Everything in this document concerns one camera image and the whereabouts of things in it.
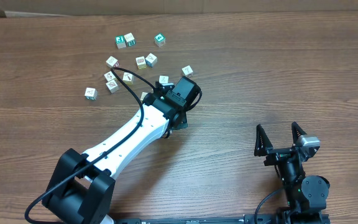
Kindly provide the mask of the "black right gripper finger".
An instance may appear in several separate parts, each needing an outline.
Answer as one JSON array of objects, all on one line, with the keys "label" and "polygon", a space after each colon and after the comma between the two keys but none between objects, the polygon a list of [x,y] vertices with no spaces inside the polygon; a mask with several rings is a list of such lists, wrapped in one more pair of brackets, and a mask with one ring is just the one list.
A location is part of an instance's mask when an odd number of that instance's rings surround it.
[{"label": "black right gripper finger", "polygon": [[301,127],[298,125],[297,122],[292,122],[291,124],[291,131],[292,131],[292,138],[293,138],[293,144],[296,146],[302,146],[304,145],[303,139],[306,135],[306,132],[301,129]]},{"label": "black right gripper finger", "polygon": [[256,126],[254,156],[267,156],[271,150],[273,150],[272,143],[267,137],[262,125],[258,124]]}]

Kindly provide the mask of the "wooden elephant block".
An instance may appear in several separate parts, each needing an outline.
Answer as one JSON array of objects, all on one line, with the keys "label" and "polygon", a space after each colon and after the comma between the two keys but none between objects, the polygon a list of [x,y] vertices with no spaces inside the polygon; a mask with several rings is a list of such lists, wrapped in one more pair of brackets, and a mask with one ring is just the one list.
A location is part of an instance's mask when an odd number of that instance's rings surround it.
[{"label": "wooden elephant block", "polygon": [[163,75],[159,76],[159,80],[158,80],[159,83],[161,83],[161,84],[167,84],[168,81],[169,81],[169,77],[168,77],[168,76],[163,76]]}]

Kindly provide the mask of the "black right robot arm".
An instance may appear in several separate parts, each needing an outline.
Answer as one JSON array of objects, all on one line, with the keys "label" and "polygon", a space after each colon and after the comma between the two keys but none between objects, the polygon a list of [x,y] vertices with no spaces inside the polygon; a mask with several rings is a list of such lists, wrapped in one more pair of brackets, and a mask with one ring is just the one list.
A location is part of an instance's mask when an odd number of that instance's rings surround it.
[{"label": "black right robot arm", "polygon": [[326,209],[330,183],[320,175],[307,176],[302,163],[312,158],[320,148],[317,136],[309,135],[292,122],[293,144],[290,147],[275,149],[261,124],[256,126],[254,155],[265,157],[264,165],[273,166],[282,187],[267,195],[254,212],[254,223],[260,222],[259,210],[274,195],[285,192],[287,206],[277,209],[267,223],[275,224],[330,224]]}]

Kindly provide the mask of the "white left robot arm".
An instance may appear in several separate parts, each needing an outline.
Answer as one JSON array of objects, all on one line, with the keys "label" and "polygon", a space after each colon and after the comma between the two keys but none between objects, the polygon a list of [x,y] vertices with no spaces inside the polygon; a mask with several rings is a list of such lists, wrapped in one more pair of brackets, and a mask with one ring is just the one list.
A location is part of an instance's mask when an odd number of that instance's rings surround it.
[{"label": "white left robot arm", "polygon": [[57,162],[42,205],[63,223],[114,223],[108,213],[119,174],[150,143],[186,128],[193,100],[173,90],[149,93],[139,111],[102,143],[82,154],[67,150]]}]

